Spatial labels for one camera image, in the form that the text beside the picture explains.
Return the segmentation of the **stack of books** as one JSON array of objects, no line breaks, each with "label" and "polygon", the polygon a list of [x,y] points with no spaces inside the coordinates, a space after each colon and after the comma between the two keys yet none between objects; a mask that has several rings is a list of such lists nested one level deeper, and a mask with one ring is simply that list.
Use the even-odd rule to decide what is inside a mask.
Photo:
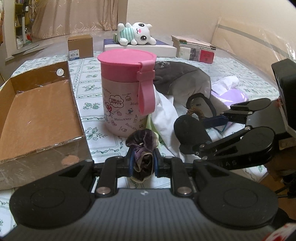
[{"label": "stack of books", "polygon": [[176,56],[190,61],[212,64],[216,47],[207,42],[171,35],[173,46],[177,49]]}]

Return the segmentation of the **purple velvet scrunchie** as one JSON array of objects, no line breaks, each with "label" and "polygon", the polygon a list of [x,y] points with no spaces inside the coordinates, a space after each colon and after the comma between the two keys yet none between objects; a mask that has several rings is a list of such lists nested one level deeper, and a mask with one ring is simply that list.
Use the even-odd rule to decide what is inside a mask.
[{"label": "purple velvet scrunchie", "polygon": [[154,172],[153,151],[158,147],[158,136],[150,129],[133,132],[125,141],[127,147],[133,149],[132,180],[143,183]]}]

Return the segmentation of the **purple tissue pack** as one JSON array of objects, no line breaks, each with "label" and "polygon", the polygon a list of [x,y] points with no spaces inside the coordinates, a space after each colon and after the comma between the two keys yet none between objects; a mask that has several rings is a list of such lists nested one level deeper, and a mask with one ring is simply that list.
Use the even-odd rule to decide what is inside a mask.
[{"label": "purple tissue pack", "polygon": [[211,85],[212,102],[217,115],[229,110],[232,104],[248,101],[248,96],[236,89],[239,79],[236,76],[224,77]]}]

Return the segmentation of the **small brown cardboard box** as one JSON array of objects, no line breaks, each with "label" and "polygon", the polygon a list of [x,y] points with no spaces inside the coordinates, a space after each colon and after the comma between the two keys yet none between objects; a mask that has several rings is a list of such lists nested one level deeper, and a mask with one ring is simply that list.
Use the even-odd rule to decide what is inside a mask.
[{"label": "small brown cardboard box", "polygon": [[68,38],[69,60],[93,57],[93,37],[89,34]]}]

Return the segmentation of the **white flat box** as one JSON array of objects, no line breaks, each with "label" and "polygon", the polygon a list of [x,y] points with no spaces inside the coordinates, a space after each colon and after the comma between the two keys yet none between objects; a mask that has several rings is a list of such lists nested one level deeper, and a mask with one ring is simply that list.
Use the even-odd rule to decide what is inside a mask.
[{"label": "white flat box", "polygon": [[122,46],[118,43],[115,43],[113,39],[104,39],[103,40],[103,51],[109,51],[113,49],[135,49],[141,51],[147,51],[154,53],[157,57],[160,58],[175,58],[177,56],[177,48],[164,43],[160,40],[157,40],[155,45],[145,44],[145,45],[131,45]]}]

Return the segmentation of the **pink Hello Kitty cup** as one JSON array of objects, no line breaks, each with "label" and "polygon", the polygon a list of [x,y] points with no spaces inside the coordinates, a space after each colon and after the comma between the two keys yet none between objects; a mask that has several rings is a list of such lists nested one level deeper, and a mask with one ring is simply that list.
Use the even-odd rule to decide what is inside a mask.
[{"label": "pink Hello Kitty cup", "polygon": [[97,57],[106,128],[114,135],[128,137],[145,128],[156,107],[154,66],[156,55],[135,49],[115,49]]}]

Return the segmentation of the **white bunny plush toy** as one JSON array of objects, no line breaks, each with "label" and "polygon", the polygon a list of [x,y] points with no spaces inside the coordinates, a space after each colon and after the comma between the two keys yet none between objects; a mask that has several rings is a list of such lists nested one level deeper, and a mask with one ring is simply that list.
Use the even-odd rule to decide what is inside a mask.
[{"label": "white bunny plush toy", "polygon": [[157,41],[151,36],[151,28],[151,24],[143,22],[136,22],[133,25],[130,23],[119,23],[114,40],[122,46],[127,46],[128,44],[134,46],[145,44],[155,45]]}]

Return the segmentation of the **black sleep mask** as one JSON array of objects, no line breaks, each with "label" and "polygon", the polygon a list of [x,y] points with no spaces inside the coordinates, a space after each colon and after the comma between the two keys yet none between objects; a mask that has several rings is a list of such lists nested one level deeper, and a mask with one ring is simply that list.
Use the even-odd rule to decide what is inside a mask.
[{"label": "black sleep mask", "polygon": [[210,144],[211,138],[206,131],[206,121],[217,116],[210,99],[201,93],[190,96],[186,102],[186,113],[174,122],[174,132],[185,155],[200,155],[200,146]]}]

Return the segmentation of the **open brown cardboard tray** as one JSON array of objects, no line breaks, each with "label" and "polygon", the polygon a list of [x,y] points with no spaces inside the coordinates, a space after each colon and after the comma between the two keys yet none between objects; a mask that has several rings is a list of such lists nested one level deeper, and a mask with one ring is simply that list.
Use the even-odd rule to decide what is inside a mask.
[{"label": "open brown cardboard tray", "polygon": [[1,190],[90,159],[67,62],[11,77],[1,89]]}]

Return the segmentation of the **white cloth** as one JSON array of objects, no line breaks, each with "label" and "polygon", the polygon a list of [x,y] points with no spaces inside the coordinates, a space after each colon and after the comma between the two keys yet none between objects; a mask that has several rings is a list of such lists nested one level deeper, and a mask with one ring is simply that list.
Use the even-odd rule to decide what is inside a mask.
[{"label": "white cloth", "polygon": [[181,114],[187,113],[187,108],[176,102],[172,96],[166,97],[157,90],[155,94],[155,110],[151,114],[151,121],[154,129],[159,135],[159,152],[162,156],[174,156],[183,162],[192,163],[197,156],[184,155],[181,153],[180,142],[175,136],[174,123]]}]

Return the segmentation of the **pink curtain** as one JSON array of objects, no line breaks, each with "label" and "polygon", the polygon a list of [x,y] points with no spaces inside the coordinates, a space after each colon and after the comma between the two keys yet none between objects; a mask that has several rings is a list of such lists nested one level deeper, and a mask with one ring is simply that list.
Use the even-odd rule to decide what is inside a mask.
[{"label": "pink curtain", "polygon": [[126,21],[128,1],[34,1],[32,37],[49,39],[92,31],[116,30]]}]

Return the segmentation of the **light green cloth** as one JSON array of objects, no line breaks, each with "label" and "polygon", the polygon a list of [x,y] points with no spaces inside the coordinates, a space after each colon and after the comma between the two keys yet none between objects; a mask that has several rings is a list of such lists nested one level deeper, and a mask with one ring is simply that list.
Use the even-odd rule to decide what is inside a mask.
[{"label": "light green cloth", "polygon": [[151,130],[156,135],[156,137],[158,139],[158,143],[160,143],[158,131],[156,130],[156,128],[154,127],[154,124],[152,122],[152,114],[149,114],[147,116],[146,128]]}]

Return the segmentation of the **wooden bookshelf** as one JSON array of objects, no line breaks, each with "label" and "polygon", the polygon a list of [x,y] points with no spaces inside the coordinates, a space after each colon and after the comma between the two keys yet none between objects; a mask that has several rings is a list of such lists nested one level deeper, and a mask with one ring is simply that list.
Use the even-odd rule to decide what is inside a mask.
[{"label": "wooden bookshelf", "polygon": [[31,44],[31,17],[32,3],[34,1],[19,0],[15,1],[15,34],[16,34],[16,47],[22,47]]}]

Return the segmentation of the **grey fabric pouch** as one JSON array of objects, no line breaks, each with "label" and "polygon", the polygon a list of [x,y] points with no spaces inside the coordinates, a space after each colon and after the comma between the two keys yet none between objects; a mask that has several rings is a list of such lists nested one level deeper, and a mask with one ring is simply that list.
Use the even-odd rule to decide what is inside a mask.
[{"label": "grey fabric pouch", "polygon": [[172,96],[183,106],[196,93],[210,99],[211,79],[202,69],[184,62],[159,61],[154,70],[156,90],[163,95]]}]

